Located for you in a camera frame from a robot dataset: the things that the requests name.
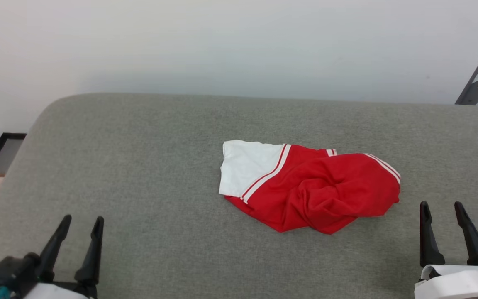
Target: gray fabric surface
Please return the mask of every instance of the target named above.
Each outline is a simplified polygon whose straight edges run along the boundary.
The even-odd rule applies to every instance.
[[[277,233],[218,194],[222,142],[367,152],[402,175],[400,202],[334,235]],[[89,94],[38,118],[0,189],[0,259],[40,252],[65,214],[56,265],[72,279],[105,218],[101,299],[413,297],[419,203],[448,263],[467,253],[453,203],[478,226],[478,108]]]

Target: teal cable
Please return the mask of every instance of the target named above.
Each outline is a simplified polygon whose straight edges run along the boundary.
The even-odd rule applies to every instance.
[[[7,287],[0,287],[0,299],[10,299],[10,291]]]

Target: white robot part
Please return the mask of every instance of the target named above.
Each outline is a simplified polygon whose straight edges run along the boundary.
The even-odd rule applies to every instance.
[[[430,278],[432,270],[440,276]],[[478,266],[427,265],[414,288],[416,299],[468,299],[478,297]]]
[[[82,294],[75,293],[54,284],[37,284],[24,299],[88,299]]]

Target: red fabric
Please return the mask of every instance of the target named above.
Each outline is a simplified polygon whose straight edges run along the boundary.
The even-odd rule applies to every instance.
[[[311,226],[332,234],[357,217],[382,216],[399,201],[400,184],[364,154],[328,157],[292,145],[283,168],[248,199],[225,196],[241,211],[283,232]]]

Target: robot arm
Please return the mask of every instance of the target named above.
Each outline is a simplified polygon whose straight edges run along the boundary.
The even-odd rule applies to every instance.
[[[455,202],[458,225],[462,228],[468,250],[467,265],[446,265],[438,251],[431,228],[432,217],[427,202],[420,212],[420,256],[423,267],[420,281],[415,284],[416,299],[478,298],[478,232],[460,202]]]
[[[104,219],[99,216],[91,231],[91,243],[76,271],[76,282],[54,282],[53,268],[60,246],[71,224],[66,215],[40,256],[29,253],[23,259],[0,261],[0,299],[97,299]]]

